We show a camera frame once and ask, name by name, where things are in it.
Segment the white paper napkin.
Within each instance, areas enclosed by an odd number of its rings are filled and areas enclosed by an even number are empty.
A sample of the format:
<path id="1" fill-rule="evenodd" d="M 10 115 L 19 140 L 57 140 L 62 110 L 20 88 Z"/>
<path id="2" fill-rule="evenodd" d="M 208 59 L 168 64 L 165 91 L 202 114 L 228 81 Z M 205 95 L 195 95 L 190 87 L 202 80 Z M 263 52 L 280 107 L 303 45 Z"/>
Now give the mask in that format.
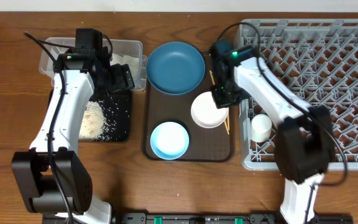
<path id="1" fill-rule="evenodd" d="M 112 60 L 110 61 L 110 65 L 125 65 L 128 64 L 133 79 L 139 76 L 139 59 L 135 57 L 131 57 L 129 55 L 120 56 L 118 54 L 112 54 Z"/>

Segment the beige bowl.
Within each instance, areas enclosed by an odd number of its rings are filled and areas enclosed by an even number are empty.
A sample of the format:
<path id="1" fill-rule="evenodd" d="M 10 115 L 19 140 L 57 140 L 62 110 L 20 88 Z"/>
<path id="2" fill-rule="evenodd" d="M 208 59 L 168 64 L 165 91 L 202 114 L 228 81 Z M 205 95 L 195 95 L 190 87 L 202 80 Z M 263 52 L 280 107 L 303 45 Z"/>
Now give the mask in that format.
<path id="1" fill-rule="evenodd" d="M 229 108 L 218 109 L 213 95 L 206 91 L 198 95 L 192 102 L 190 109 L 193 121 L 202 128 L 216 128 L 225 122 L 229 115 Z"/>

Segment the white green cup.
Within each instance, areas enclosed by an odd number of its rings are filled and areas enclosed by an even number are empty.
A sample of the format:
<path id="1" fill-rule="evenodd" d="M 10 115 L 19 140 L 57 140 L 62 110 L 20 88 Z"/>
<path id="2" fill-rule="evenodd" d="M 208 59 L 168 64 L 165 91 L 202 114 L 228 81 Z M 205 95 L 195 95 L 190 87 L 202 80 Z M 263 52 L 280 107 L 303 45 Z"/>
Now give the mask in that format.
<path id="1" fill-rule="evenodd" d="M 270 138 L 272 120 L 266 114 L 254 116 L 250 122 L 250 138 L 256 143 L 264 142 Z"/>

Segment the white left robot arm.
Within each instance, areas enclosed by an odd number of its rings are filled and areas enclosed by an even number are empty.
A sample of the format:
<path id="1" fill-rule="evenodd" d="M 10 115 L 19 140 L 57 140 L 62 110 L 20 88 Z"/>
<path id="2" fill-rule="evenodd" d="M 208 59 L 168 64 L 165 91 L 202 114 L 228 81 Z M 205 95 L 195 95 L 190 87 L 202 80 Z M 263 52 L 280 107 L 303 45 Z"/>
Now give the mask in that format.
<path id="1" fill-rule="evenodd" d="M 93 28 L 78 28 L 75 44 L 51 57 L 53 90 L 42 127 L 27 151 L 15 152 L 11 168 L 30 213 L 61 223 L 115 223 L 112 205 L 93 194 L 91 176 L 78 157 L 86 105 L 92 98 L 131 98 L 127 64 L 112 65 L 112 43 Z"/>

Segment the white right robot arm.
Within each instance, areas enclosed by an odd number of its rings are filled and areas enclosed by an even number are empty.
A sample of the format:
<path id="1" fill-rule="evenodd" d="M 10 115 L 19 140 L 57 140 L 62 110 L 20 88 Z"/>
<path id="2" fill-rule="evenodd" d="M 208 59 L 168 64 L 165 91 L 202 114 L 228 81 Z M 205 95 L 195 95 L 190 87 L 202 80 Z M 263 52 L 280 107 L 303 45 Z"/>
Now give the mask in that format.
<path id="1" fill-rule="evenodd" d="M 275 163 L 285 178 L 282 218 L 287 223 L 314 221 L 317 189 L 335 157 L 329 110 L 297 97 L 252 47 L 234 49 L 228 40 L 218 40 L 209 56 L 217 108 L 253 98 L 276 127 Z"/>

